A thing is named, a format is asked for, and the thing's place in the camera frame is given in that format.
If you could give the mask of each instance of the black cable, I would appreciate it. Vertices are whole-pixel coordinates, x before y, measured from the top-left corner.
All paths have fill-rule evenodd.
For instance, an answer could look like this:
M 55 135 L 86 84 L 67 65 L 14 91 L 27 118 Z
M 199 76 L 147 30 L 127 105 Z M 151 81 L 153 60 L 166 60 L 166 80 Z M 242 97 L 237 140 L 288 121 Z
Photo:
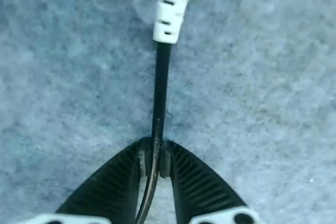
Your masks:
M 152 123 L 152 167 L 147 178 L 145 192 L 141 201 L 135 224 L 143 224 L 152 203 L 159 176 L 159 155 L 163 142 L 163 126 L 166 109 L 166 94 L 168 83 L 169 59 L 171 44 L 158 43 L 156 50 L 154 109 Z

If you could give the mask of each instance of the carpet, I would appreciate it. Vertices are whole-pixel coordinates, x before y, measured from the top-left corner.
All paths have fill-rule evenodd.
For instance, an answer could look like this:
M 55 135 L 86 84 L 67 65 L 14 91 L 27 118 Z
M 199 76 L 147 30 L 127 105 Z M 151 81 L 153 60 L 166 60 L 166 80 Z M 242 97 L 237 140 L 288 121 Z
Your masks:
M 0 222 L 151 131 L 156 0 L 0 0 Z M 165 137 L 266 223 L 336 219 L 336 0 L 191 0 Z M 161 179 L 147 223 L 176 223 Z

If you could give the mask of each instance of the ribbed grip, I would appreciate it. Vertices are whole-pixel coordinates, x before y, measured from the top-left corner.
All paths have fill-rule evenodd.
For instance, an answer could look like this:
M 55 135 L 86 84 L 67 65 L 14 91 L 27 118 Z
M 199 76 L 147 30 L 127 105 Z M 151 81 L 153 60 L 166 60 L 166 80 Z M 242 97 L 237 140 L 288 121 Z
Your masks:
M 123 149 L 92 174 L 57 213 L 108 218 L 113 224 L 133 224 L 138 200 L 139 140 Z
M 245 206 L 243 200 L 210 167 L 182 146 L 168 141 L 177 224 L 192 217 Z

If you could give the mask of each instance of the blue-gray carpet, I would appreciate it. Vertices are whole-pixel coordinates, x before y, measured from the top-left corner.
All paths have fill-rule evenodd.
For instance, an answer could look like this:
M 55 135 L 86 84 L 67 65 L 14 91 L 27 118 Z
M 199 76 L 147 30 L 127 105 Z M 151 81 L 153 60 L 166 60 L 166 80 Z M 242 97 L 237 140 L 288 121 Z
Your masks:
M 150 134 L 156 0 L 0 0 L 0 223 Z M 266 223 L 336 220 L 336 0 L 191 0 L 165 136 Z M 147 223 L 175 223 L 160 181 Z

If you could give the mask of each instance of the white cord connector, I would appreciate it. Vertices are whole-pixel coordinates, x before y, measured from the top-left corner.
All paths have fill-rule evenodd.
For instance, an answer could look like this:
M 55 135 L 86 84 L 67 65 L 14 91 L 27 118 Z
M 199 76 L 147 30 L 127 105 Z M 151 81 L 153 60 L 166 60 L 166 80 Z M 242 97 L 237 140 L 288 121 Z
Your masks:
M 175 44 L 179 39 L 185 9 L 189 0 L 158 0 L 153 39 Z

